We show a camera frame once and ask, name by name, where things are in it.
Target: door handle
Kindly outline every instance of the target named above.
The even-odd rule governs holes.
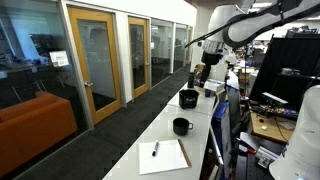
[[[84,83],[84,86],[85,86],[85,87],[90,87],[90,86],[92,86],[92,85],[93,85],[93,83],[88,83],[88,82],[85,82],[85,83]]]

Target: wooden door frame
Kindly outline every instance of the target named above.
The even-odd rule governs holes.
[[[114,18],[113,14],[109,12],[102,12],[94,9],[86,9],[82,7],[67,7],[68,9],[68,14],[69,14],[69,21],[71,24],[71,29],[73,32],[73,37],[74,37],[74,42],[76,46],[76,51],[78,55],[78,61],[80,64],[80,69],[81,69],[81,75],[83,77],[84,82],[88,82],[89,80],[89,74],[87,72],[87,65],[84,60],[80,60],[80,58],[85,58],[84,56],[84,51],[83,47],[81,44],[81,38],[79,37],[79,29],[78,29],[78,23],[77,19],[82,19],[82,20],[88,20],[88,21],[101,21],[101,22],[109,22],[106,23],[106,26],[108,28],[108,43],[109,43],[109,48],[110,48],[110,58],[112,59],[111,61],[111,68],[113,71],[113,79],[114,79],[114,90],[115,90],[115,95],[116,95],[116,100],[112,102],[111,104],[108,104],[105,106],[105,108],[109,107],[109,110],[106,109],[100,109],[96,110],[94,106],[94,100],[92,97],[92,90],[91,88],[85,88],[85,92],[87,95],[87,100],[88,104],[90,107],[90,113],[92,116],[92,121],[94,124],[97,124],[116,110],[121,108],[121,88],[120,88],[120,77],[119,77],[119,65],[118,65],[118,55],[117,55],[117,45],[116,45],[116,37],[115,37],[115,23],[114,23]],[[72,16],[73,13],[78,13],[76,15],[76,18]],[[92,17],[99,17],[97,15],[105,15],[104,17],[101,18],[92,18]]]
[[[149,47],[149,41],[150,41],[150,19],[149,18],[144,18],[141,16],[134,16],[134,15],[128,15],[127,16],[128,19],[128,38],[129,38],[129,52],[130,52],[130,71],[131,71],[131,87],[132,87],[132,97],[133,97],[133,101],[135,98],[137,98],[138,96],[140,96],[141,94],[145,93],[147,90],[150,89],[151,87],[151,82],[150,82],[150,76],[151,76],[151,64],[150,64],[150,47]],[[131,47],[131,35],[130,35],[130,25],[131,24],[136,24],[136,25],[143,25],[143,30],[144,30],[144,60],[145,63],[149,63],[148,66],[144,66],[144,71],[145,71],[145,86],[146,86],[146,90],[144,90],[144,85],[138,87],[138,88],[134,88],[134,77],[133,77],[133,64],[132,64],[132,47]]]

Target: notepad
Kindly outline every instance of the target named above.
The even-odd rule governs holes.
[[[141,175],[191,167],[180,139],[159,141],[156,156],[152,156],[154,146],[155,142],[139,143]]]

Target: gray carpet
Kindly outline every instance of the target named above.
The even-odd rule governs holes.
[[[16,179],[102,179],[187,82],[189,70],[180,69]]]

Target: pen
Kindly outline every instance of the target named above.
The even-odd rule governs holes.
[[[157,141],[156,141],[156,145],[154,146],[154,150],[153,150],[153,152],[152,152],[152,156],[155,156],[155,155],[156,155],[157,150],[158,150],[158,146],[159,146],[159,142],[158,142],[158,140],[157,140]]]

